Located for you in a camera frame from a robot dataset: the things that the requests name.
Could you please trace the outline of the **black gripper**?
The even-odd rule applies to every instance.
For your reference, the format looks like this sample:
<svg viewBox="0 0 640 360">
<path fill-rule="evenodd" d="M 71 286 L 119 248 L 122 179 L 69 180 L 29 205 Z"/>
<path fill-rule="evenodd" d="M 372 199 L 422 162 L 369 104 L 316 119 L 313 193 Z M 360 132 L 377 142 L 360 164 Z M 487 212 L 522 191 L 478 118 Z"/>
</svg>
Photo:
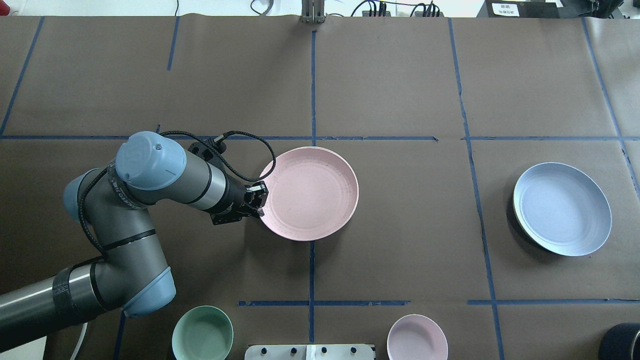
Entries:
<svg viewBox="0 0 640 360">
<path fill-rule="evenodd" d="M 205 191 L 189 205 L 210 214 L 213 225 L 237 223 L 243 218 L 260 218 L 269 195 L 265 181 L 245 184 L 227 173 L 222 160 L 201 142 L 188 151 L 208 163 L 210 180 Z"/>
</svg>

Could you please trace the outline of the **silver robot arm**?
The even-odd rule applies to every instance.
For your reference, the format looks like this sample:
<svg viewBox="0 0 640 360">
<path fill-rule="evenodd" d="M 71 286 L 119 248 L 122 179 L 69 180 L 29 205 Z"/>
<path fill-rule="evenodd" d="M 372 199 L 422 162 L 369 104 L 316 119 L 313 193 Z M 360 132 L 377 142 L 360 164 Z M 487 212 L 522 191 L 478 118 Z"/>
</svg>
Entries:
<svg viewBox="0 0 640 360">
<path fill-rule="evenodd" d="M 233 135 L 140 131 L 106 166 L 69 182 L 64 207 L 100 255 L 3 294 L 1 351 L 115 309 L 139 318 L 168 305 L 176 287 L 151 206 L 168 199 L 210 214 L 214 225 L 264 215 L 265 176 L 247 177 L 223 157 Z"/>
</svg>

